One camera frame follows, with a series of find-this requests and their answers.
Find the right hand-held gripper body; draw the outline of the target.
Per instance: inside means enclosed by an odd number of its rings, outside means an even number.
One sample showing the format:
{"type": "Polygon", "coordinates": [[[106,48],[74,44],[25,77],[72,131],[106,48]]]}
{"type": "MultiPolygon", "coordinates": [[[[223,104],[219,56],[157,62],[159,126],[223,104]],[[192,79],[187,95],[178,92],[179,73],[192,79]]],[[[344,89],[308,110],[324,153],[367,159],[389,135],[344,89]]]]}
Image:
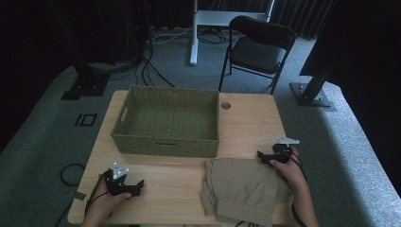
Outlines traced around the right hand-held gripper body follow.
{"type": "Polygon", "coordinates": [[[273,139],[272,151],[273,154],[268,156],[268,160],[276,160],[280,163],[285,164],[292,154],[290,145],[297,145],[300,141],[298,139],[292,139],[288,137],[281,137],[273,139]]]}

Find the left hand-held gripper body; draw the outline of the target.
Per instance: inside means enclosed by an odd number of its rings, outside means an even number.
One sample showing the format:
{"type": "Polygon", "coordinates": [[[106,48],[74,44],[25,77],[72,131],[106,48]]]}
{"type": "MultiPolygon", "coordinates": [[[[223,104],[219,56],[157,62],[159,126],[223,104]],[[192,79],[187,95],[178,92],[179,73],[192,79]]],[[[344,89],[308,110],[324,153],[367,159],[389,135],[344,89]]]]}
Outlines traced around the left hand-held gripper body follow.
{"type": "Polygon", "coordinates": [[[106,185],[113,196],[124,193],[130,193],[134,196],[133,187],[124,184],[128,172],[129,170],[126,167],[121,166],[117,162],[114,162],[113,167],[106,171],[106,185]]]}

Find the khaki pants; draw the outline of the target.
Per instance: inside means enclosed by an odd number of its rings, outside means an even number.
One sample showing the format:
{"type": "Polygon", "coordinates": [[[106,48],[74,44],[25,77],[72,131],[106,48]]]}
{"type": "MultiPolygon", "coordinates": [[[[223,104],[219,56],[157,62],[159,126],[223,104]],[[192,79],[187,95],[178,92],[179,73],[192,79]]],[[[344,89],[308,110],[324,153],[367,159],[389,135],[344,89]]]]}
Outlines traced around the khaki pants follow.
{"type": "Polygon", "coordinates": [[[271,227],[275,204],[292,196],[289,183],[258,160],[213,159],[205,167],[200,197],[205,214],[218,221],[271,227]]]}

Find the green woven basket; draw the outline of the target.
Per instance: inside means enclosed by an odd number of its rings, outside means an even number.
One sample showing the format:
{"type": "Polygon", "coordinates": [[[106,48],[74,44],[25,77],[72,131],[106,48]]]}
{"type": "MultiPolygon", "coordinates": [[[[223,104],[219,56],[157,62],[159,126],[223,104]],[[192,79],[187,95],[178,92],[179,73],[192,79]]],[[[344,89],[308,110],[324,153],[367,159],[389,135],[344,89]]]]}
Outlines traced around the green woven basket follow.
{"type": "Polygon", "coordinates": [[[111,137],[122,153],[215,158],[218,121],[217,91],[132,86],[111,137]]]}

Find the person's left hand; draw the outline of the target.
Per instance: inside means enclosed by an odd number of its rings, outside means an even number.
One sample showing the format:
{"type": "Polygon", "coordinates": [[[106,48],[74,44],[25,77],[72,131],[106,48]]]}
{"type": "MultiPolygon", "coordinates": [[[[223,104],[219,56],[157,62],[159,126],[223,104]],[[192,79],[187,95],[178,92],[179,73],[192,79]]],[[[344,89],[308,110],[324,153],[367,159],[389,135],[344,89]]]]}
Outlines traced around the person's left hand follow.
{"type": "Polygon", "coordinates": [[[130,193],[124,193],[124,194],[113,196],[109,192],[106,183],[104,181],[102,181],[99,184],[99,186],[94,194],[94,199],[90,202],[88,211],[90,209],[103,209],[103,210],[110,210],[113,212],[114,209],[120,203],[128,200],[130,197],[131,197],[130,193]]]}

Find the person's right hand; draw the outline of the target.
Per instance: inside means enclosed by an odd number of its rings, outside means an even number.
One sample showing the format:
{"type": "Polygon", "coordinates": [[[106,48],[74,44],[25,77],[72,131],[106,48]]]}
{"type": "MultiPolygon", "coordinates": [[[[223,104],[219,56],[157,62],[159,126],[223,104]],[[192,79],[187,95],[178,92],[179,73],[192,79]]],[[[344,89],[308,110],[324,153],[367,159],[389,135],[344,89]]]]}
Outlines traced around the person's right hand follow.
{"type": "Polygon", "coordinates": [[[283,174],[283,176],[288,180],[288,182],[294,189],[300,189],[302,187],[305,187],[307,185],[307,182],[299,158],[298,150],[293,146],[290,146],[290,149],[292,151],[292,154],[290,156],[290,159],[285,164],[280,163],[276,160],[271,160],[270,164],[283,174]]]}

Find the black metal stand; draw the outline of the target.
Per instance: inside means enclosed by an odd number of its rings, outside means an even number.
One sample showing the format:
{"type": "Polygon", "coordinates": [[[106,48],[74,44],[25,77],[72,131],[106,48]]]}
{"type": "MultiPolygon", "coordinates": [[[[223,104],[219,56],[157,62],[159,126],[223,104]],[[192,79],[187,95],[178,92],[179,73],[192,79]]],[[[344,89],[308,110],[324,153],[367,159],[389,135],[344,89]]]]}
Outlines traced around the black metal stand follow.
{"type": "Polygon", "coordinates": [[[62,100],[79,100],[82,96],[103,96],[110,79],[109,73],[96,72],[87,63],[75,64],[78,73],[69,91],[63,93],[62,100]]]}
{"type": "Polygon", "coordinates": [[[331,65],[325,66],[323,71],[318,76],[313,76],[309,83],[290,83],[289,86],[299,106],[321,107],[326,112],[337,110],[334,103],[327,98],[323,91],[323,85],[331,70],[331,65]]]}

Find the black folding chair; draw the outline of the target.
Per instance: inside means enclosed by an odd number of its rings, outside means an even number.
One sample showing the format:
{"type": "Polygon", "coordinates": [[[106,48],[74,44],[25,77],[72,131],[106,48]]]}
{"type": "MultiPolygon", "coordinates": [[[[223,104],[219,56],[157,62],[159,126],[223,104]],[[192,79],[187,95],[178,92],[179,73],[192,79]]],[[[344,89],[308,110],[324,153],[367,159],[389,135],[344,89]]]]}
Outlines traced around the black folding chair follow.
{"type": "Polygon", "coordinates": [[[229,24],[226,49],[218,90],[221,91],[226,67],[271,79],[270,94],[275,91],[296,34],[286,26],[249,16],[236,16],[229,24]]]}

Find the dark curtain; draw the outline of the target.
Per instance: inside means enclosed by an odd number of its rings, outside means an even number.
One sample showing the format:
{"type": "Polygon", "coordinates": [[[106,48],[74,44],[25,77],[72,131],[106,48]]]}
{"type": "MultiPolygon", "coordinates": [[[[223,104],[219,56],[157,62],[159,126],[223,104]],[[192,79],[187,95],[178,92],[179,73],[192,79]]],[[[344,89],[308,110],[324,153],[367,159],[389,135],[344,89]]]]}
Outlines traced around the dark curtain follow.
{"type": "Polygon", "coordinates": [[[270,21],[289,27],[297,36],[316,39],[337,0],[274,0],[270,21]]]}

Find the white metal desk frame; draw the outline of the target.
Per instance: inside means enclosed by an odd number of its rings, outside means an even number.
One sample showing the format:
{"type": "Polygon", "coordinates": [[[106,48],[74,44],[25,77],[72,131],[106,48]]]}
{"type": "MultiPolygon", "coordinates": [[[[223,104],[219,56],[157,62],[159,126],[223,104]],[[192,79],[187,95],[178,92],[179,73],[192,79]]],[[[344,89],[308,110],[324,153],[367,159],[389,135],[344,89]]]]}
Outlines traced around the white metal desk frame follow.
{"type": "Polygon", "coordinates": [[[196,65],[198,63],[199,50],[199,32],[198,26],[228,26],[229,23],[239,15],[249,16],[254,19],[268,22],[271,17],[275,0],[268,1],[268,8],[265,12],[245,12],[245,11],[226,11],[198,9],[199,0],[193,0],[193,34],[189,63],[196,65]]]}

